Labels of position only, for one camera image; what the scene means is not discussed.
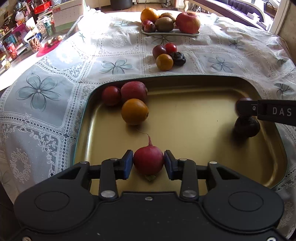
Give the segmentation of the dark red plum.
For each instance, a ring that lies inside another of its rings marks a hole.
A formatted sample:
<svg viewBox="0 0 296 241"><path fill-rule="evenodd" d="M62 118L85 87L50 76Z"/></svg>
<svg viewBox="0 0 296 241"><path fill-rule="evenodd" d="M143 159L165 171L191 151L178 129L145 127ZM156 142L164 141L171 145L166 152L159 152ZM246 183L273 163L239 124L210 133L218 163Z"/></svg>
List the dark red plum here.
<svg viewBox="0 0 296 241"><path fill-rule="evenodd" d="M158 56L160 56L161 54L166 54L167 51L165 49L165 47L163 45L157 45L153 48L152 50L152 55L153 57L156 59Z"/></svg>

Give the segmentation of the orange tomato front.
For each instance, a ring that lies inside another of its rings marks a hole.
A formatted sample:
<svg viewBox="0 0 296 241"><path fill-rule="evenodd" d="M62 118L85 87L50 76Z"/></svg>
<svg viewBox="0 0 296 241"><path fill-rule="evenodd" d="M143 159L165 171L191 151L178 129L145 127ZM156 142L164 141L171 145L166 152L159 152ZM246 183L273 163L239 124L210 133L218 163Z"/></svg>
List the orange tomato front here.
<svg viewBox="0 0 296 241"><path fill-rule="evenodd" d="M161 54L156 58L156 65L161 71L169 71L173 68L174 62L170 55Z"/></svg>

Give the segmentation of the pink snack plate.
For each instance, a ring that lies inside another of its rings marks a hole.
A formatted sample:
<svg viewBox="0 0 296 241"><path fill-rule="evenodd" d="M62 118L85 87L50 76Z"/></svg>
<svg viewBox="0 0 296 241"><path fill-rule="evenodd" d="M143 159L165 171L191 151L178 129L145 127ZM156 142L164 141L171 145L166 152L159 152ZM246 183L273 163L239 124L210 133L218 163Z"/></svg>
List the pink snack plate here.
<svg viewBox="0 0 296 241"><path fill-rule="evenodd" d="M63 39L64 37L62 35L58 35L57 37L52 37L51 39L49 39L44 44L44 46L39 49L39 51L37 52L37 57L41 57L54 50L56 47L58 47Z"/></svg>

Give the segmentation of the black wrinkled fruit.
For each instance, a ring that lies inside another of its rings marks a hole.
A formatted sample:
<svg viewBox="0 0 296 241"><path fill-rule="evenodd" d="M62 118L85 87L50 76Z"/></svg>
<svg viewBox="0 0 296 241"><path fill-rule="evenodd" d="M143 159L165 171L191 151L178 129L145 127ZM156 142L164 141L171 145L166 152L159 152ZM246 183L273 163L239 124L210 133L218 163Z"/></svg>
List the black wrinkled fruit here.
<svg viewBox="0 0 296 241"><path fill-rule="evenodd" d="M183 66L186 63L186 58L183 53L181 52L173 52L170 54L174 65L176 66Z"/></svg>

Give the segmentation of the upper plum on plate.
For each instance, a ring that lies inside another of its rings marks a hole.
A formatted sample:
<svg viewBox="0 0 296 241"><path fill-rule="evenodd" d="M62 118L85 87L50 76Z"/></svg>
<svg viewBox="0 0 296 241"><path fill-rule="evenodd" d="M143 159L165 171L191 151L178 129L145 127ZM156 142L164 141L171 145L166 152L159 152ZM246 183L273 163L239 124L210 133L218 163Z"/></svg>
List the upper plum on plate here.
<svg viewBox="0 0 296 241"><path fill-rule="evenodd" d="M150 20L144 20L143 22L142 22L142 29L144 29L144 27L146 26L146 25L150 25L150 24L152 24L153 22L152 21L150 21Z"/></svg>

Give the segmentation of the small glass jar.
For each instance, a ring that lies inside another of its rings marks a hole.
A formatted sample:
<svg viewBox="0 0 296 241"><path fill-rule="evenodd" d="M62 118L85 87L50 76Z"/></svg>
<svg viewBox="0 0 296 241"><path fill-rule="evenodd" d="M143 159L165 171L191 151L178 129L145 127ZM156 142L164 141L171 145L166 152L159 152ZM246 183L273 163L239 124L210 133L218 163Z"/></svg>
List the small glass jar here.
<svg viewBox="0 0 296 241"><path fill-rule="evenodd" d="M1 57L1 65L3 66L3 68L5 70L8 70L11 67L11 63L8 60L8 58L6 57L6 55Z"/></svg>

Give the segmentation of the red radish with root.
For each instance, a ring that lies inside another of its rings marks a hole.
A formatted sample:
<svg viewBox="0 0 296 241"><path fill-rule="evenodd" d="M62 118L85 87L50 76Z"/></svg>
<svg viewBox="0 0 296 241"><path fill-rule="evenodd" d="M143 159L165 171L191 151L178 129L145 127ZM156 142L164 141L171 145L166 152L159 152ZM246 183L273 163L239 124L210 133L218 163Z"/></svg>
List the red radish with root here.
<svg viewBox="0 0 296 241"><path fill-rule="evenodd" d="M148 137L148 145L137 149L133 155L133 164L146 180L153 181L164 165L164 154L160 148L152 144L151 137Z"/></svg>

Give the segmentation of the red tin can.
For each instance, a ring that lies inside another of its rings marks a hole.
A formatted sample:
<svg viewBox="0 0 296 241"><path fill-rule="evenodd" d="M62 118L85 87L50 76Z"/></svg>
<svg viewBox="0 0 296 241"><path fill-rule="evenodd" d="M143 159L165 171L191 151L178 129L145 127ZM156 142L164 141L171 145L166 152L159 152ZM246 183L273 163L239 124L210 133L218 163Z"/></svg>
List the red tin can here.
<svg viewBox="0 0 296 241"><path fill-rule="evenodd" d="M18 57L17 50L16 50L15 45L13 43L10 43L9 45L7 45L6 50L9 53L12 60L15 60Z"/></svg>

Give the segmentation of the green drink can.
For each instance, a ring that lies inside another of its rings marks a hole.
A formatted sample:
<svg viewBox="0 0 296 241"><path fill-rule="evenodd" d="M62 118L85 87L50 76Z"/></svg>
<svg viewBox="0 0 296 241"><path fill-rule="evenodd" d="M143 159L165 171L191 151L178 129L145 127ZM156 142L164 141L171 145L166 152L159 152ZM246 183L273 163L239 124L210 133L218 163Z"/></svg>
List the green drink can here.
<svg viewBox="0 0 296 241"><path fill-rule="evenodd" d="M51 22L49 21L44 22L44 27L46 29L48 36L53 36L54 31L53 31Z"/></svg>

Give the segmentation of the white calendar box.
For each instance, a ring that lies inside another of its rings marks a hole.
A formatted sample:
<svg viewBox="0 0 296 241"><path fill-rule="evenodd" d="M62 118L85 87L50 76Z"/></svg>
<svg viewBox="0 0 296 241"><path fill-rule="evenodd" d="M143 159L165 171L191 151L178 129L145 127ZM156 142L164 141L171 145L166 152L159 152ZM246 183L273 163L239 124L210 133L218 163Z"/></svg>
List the white calendar box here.
<svg viewBox="0 0 296 241"><path fill-rule="evenodd" d="M53 6L52 14L57 33L70 30L80 16L83 15L84 1L66 1Z"/></svg>

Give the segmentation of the orange tomato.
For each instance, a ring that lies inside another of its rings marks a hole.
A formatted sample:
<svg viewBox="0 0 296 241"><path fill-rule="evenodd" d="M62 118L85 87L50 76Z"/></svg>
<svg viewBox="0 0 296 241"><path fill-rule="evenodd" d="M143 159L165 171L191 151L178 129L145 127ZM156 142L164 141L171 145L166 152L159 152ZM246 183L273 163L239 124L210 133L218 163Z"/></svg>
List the orange tomato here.
<svg viewBox="0 0 296 241"><path fill-rule="evenodd" d="M123 104L121 116L128 125L140 125L149 116L149 109L140 99L132 98Z"/></svg>
<svg viewBox="0 0 296 241"><path fill-rule="evenodd" d="M161 71L169 71L173 68L174 62L170 55L161 54L156 58L156 65Z"/></svg>

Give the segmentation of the lower plum on plate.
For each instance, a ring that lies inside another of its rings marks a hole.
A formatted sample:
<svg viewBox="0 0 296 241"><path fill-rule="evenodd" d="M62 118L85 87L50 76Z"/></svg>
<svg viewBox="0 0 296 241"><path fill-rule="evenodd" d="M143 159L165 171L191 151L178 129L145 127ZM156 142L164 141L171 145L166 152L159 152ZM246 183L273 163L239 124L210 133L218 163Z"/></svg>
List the lower plum on plate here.
<svg viewBox="0 0 296 241"><path fill-rule="evenodd" d="M154 33L156 31L156 26L154 23L148 23L144 26L144 32L146 33Z"/></svg>

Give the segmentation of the gold metal tray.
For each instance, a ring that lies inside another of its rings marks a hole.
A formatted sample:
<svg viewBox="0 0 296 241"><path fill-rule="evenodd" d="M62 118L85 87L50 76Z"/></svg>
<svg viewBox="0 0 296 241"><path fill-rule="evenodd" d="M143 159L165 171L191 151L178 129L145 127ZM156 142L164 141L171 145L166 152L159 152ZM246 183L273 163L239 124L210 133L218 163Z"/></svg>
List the gold metal tray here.
<svg viewBox="0 0 296 241"><path fill-rule="evenodd" d="M120 108L102 103L104 86L93 90L81 121L75 163L98 165L152 142L176 158L203 166L216 161L269 188L283 180L287 154L274 123L262 121L260 132L243 143L232 137L236 101L260 99L253 83L215 75L149 77L143 83L149 116L140 126L128 126Z"/></svg>

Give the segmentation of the rear brown kiwi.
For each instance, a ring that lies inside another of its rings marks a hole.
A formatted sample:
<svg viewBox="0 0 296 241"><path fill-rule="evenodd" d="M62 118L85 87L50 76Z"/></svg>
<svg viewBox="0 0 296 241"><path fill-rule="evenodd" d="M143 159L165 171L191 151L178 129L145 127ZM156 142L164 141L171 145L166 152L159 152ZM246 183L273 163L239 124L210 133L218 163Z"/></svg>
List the rear brown kiwi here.
<svg viewBox="0 0 296 241"><path fill-rule="evenodd" d="M173 22L176 21L176 19L173 17L173 15L171 13L162 13L159 18L170 18Z"/></svg>

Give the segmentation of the dark purple plum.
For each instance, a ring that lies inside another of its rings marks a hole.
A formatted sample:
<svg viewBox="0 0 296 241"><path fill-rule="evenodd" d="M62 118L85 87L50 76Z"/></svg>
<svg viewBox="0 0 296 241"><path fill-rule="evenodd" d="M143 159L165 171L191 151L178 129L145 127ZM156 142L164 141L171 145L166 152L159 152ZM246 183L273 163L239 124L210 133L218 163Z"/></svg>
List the dark purple plum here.
<svg viewBox="0 0 296 241"><path fill-rule="evenodd" d="M251 116L239 116L235 122L233 134L239 140L255 137L260 131L260 123Z"/></svg>

